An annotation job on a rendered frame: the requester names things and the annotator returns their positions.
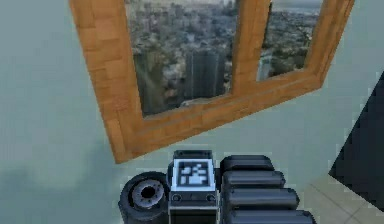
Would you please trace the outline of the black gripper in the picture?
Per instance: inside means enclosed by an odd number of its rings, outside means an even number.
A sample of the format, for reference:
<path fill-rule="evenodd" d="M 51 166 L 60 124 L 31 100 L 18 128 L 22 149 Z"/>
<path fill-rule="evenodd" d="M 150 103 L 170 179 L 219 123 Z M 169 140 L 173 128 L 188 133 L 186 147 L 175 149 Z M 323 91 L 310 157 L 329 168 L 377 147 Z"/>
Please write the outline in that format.
<path fill-rule="evenodd" d="M 167 224 L 169 187 L 166 174 L 144 172 L 123 187 L 118 207 L 124 224 Z"/>

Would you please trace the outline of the wooden framed window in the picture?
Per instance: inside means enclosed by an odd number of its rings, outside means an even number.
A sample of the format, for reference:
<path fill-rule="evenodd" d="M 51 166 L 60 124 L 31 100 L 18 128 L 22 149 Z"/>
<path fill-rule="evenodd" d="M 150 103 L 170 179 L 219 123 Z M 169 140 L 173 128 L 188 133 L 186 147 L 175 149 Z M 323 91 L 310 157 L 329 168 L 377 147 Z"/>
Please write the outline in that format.
<path fill-rule="evenodd" d="M 355 2 L 324 0 L 304 68 L 258 81 L 271 0 L 240 0 L 230 93 L 143 117 L 123 0 L 68 1 L 118 163 L 321 88 Z"/>

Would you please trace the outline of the black flat panel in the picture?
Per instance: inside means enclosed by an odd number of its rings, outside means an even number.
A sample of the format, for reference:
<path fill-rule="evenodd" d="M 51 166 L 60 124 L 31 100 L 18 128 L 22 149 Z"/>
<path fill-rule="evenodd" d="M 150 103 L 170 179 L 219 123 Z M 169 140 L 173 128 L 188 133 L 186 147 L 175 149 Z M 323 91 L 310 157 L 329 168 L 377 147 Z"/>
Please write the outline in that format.
<path fill-rule="evenodd" d="M 384 212 L 384 71 L 329 175 Z"/>

